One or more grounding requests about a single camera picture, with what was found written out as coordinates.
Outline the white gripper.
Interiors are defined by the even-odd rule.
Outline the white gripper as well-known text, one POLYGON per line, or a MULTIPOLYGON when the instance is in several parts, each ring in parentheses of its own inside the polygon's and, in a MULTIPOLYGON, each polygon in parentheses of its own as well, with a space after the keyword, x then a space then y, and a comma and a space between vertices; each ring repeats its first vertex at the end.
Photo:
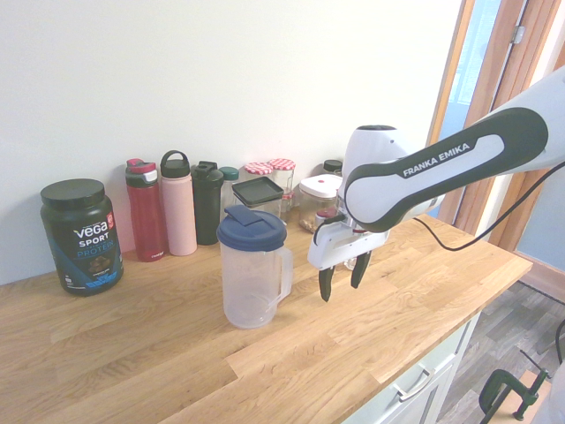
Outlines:
POLYGON ((389 231, 374 233, 356 232, 344 221, 323 223, 314 233, 307 260, 319 270, 321 298, 328 302, 332 291, 335 265, 354 257, 350 285, 357 289, 371 260, 372 250, 385 244, 389 231))

